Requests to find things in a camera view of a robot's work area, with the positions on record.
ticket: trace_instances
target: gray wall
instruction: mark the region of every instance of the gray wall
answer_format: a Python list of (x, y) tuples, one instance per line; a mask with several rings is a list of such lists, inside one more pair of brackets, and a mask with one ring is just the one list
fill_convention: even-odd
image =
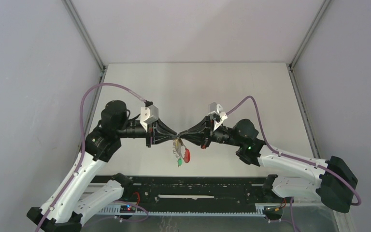
[(371, 1), (334, 0), (295, 73), (322, 155), (359, 179), (357, 231), (371, 231)]
[(60, 0), (0, 0), (0, 232), (34, 230), (26, 212), (71, 167), (99, 76)]

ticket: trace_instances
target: white table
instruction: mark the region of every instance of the white table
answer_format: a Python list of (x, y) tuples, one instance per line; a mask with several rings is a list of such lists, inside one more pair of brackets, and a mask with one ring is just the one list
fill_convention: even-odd
[[(110, 64), (104, 82), (124, 85), (153, 101), (161, 120), (176, 132), (199, 123), (214, 101), (228, 111), (245, 96), (252, 95), (269, 142), (283, 150), (313, 157), (284, 63)], [(100, 120), (106, 103), (112, 100), (124, 101), (131, 116), (140, 113), (143, 106), (124, 90), (103, 87), (91, 130)], [(224, 125), (233, 127), (243, 118), (250, 119), (259, 130), (250, 100), (231, 114)], [(238, 149), (235, 146), (211, 143), (203, 150), (188, 141), (185, 145), (190, 149), (191, 161), (177, 167), (172, 141), (147, 148), (144, 139), (122, 139), (122, 147), (98, 174), (229, 177), (282, 174), (279, 170), (244, 164), (235, 155)]]

